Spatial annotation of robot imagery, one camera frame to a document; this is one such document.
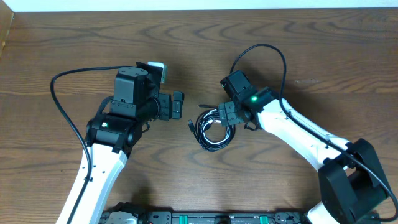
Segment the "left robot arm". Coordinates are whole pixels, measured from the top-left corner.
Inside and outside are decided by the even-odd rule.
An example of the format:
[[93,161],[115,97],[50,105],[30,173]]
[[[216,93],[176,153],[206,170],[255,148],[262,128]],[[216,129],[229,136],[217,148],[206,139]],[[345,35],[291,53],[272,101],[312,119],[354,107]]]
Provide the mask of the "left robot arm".
[[58,223],[98,223],[109,193],[133,146],[152,120],[182,117],[184,94],[160,92],[167,66],[160,62],[115,66],[114,93],[100,104],[82,136],[56,97],[53,98],[83,146],[80,168]]

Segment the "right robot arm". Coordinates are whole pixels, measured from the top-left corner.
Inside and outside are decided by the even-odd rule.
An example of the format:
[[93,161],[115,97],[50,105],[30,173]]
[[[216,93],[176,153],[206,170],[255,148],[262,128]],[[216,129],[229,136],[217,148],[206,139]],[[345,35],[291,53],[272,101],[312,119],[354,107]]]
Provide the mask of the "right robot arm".
[[318,172],[321,201],[306,213],[308,223],[381,223],[374,209],[390,186],[374,147],[325,131],[268,87],[258,90],[237,70],[220,81],[230,97],[218,106],[221,124],[252,122],[297,151]]

